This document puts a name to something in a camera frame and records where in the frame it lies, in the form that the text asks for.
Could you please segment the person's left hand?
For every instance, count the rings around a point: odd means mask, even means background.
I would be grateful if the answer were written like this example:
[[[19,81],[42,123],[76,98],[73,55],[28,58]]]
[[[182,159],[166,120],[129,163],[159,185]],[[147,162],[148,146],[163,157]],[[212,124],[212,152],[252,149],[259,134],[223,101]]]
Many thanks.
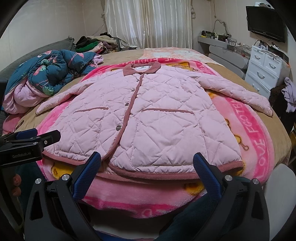
[[[13,177],[13,189],[11,191],[12,195],[14,197],[18,197],[21,194],[21,189],[20,189],[20,184],[21,184],[21,177],[18,174],[15,174],[15,176]]]

